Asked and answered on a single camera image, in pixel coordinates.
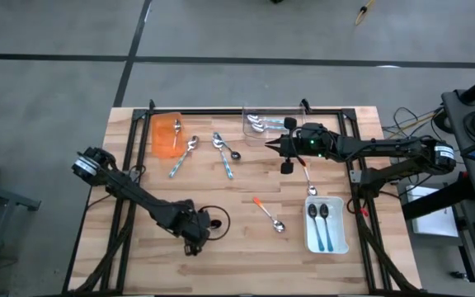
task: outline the clear plastic container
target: clear plastic container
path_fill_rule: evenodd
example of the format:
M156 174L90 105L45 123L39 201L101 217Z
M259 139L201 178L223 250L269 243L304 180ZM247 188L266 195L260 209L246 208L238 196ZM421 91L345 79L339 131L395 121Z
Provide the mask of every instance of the clear plastic container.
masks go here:
M243 133L249 146L262 146L266 141L278 139L289 132L284 128L285 117L295 118L298 126L305 120L302 107L268 109L260 107L243 107Z
M316 227L313 222L313 218L309 216L307 209L311 203L314 203L318 210L318 215L316 217L318 232L320 233L320 239L322 240L324 251L321 252L318 248L318 239ZM320 205L326 204L329 208L329 215L327 216L327 228L329 229L329 238L332 243L332 252L327 250L327 233L325 222L320 216L319 210ZM303 213L305 214L305 246L311 252L316 253L337 253L344 254L347 253L350 248L346 243L346 235L344 233L344 219L342 218L342 213L344 209L344 201L340 197L333 196L309 196L305 200L305 205L303 206Z

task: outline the wooden tabletop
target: wooden tabletop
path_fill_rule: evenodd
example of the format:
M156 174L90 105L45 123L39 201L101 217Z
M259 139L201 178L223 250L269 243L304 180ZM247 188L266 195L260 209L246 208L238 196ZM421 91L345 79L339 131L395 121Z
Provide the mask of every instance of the wooden tabletop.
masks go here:
M381 139L383 134L376 107L355 109L361 138ZM132 108L112 109L107 124L103 148L115 155L119 167L124 159L132 111ZM332 131L339 129L337 118L332 115L308 115L306 121L321 122ZM139 207L125 294L367 293L354 215L344 207L348 253L323 255L310 252L304 245L303 226L307 183L299 166L294 166L293 174L280 174L283 159L262 145L246 143L240 115L184 115L183 126L186 134L200 137L198 147L171 179L168 173L177 159L152 156L151 139L148 138L144 160L148 171L142 177L141 187L159 199L190 198L197 209L204 205L219 205L232 218L230 230L223 239L207 242L197 257L186 257L183 239L174 238L160 229L148 212ZM227 178L219 152L211 144L214 131L218 131L242 155L241 161L233 162L227 154L233 180ZM137 143L131 164L135 164ZM304 159L320 196L339 196L347 203L350 188L346 165L323 158ZM366 160L368 167L389 165L388 158ZM384 189L397 193L390 186ZM89 203L104 195L103 188L93 189ZM284 222L285 233L274 232L269 219L252 202L254 196ZM380 196L375 204L387 254L413 285L421 287L399 201ZM87 212L69 289L81 285L105 253L114 206L115 198L110 198ZM217 210L210 211L210 215L226 220ZM373 252L371 254L375 278L378 287L382 288L377 257ZM111 277L116 279L115 265Z

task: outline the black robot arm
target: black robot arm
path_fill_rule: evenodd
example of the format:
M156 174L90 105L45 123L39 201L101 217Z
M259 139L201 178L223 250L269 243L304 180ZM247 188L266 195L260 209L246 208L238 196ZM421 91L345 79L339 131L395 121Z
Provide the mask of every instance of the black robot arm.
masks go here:
M294 126L295 120L286 119L285 128L290 132L266 143L281 157L286 158L282 173L292 172L291 158L300 156L324 157L335 162L346 162L362 157L405 158L400 163L383 169L368 168L350 172L351 181L357 185L359 198L377 197L387 182L393 182L419 173L441 175L455 168L454 149L431 136L388 140L358 140L329 131L322 124L307 123Z
M88 148L71 167L74 174L91 186L106 186L118 199L135 202L149 212L157 225L185 239L185 254L197 255L210 236L210 217L206 211L195 211L192 200L169 202L142 189L127 172L120 171L115 157L101 148Z

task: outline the gray floor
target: gray floor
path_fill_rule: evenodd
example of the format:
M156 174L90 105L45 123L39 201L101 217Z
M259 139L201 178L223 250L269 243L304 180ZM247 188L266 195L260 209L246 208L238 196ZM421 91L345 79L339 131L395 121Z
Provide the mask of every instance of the gray floor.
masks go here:
M379 0L357 28L365 1L285 1L154 0L138 54L475 62L475 1ZM0 53L126 55L142 5L1 0ZM18 262L0 269L0 290L60 292L89 191L69 168L76 151L100 145L124 66L0 60L0 186L43 201L36 214L16 214L1 258ZM135 64L123 106L150 98L159 106L292 106L305 97L315 106L377 106L389 125L398 107L430 111L442 92L473 83L473 68ZM425 289L475 296L475 284L447 275L463 269L456 247L413 246Z

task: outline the spoon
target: spoon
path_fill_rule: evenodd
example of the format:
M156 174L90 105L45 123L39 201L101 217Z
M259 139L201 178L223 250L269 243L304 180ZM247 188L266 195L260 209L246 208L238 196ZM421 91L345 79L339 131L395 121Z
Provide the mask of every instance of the spoon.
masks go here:
M320 233L318 232L318 225L317 225L317 207L311 203L307 208L307 212L311 218L313 218L314 228L317 231L317 238L318 238L318 249L320 252L325 251L326 249L323 247L322 239L320 238Z
M197 143L199 142L199 137L197 136L192 136L191 140L188 141L188 149L185 151L185 153L182 154L182 157L179 159L179 161L177 162L177 164L175 165L175 167L172 169L172 171L170 172L170 174L168 175L170 178L173 178L173 176L175 175L175 173L177 172L177 170L179 169L179 167L182 165L182 161L184 161L184 159L186 158L186 156L188 155L188 153L192 150L195 149L195 147L197 146Z
M253 124L260 124L262 121L270 122L270 123L278 123L278 124L283 124L284 120L276 120L276 119L267 119L267 118L261 118L258 115L247 115L247 119L249 122Z
M269 218L272 220L272 227L274 228L274 230L276 230L277 233L282 233L285 231L285 225L283 223L281 223L279 220L275 220L272 218L272 215L270 215L270 213L267 211L267 209L263 206L263 204L261 203L261 201L259 199L257 199L257 197L254 197L254 203L256 203L256 205L260 206L260 208L269 216Z
M331 242L331 238L329 237L329 228L327 227L327 216L329 215L329 208L326 204L322 204L320 206L320 215L323 218L323 222L326 225L326 235L327 235L327 250L329 252L333 251L333 243Z
M263 133L267 129L272 130L287 130L284 126L274 126L274 125L263 125L262 123L259 124L252 124L252 129L257 133Z
M318 195L318 190L315 186L311 185L311 179L309 178L309 172L306 166L303 166L303 171L305 172L305 177L307 178L307 193L310 196Z
M181 131L181 122L179 121L179 119L175 119L173 129L175 130L175 138L173 139L173 149L175 150L177 144L177 135L179 134L179 131Z
M237 151L232 150L232 149L228 146L228 144L226 143L226 141L223 140L223 137L221 137L221 134L219 134L218 132L214 132L214 138L217 138L218 140L223 141L223 146L226 147L226 148L230 151L230 158L232 158L232 160L239 160L239 159L241 159L241 154L238 153Z
M219 149L219 153L221 153L221 158L223 159L224 168L227 171L228 178L233 179L234 175L232 174L232 171L230 170L230 166L228 165L227 158L224 156L224 153L222 150L223 140L218 139L214 133L214 136L212 137L212 144L214 145L216 149Z

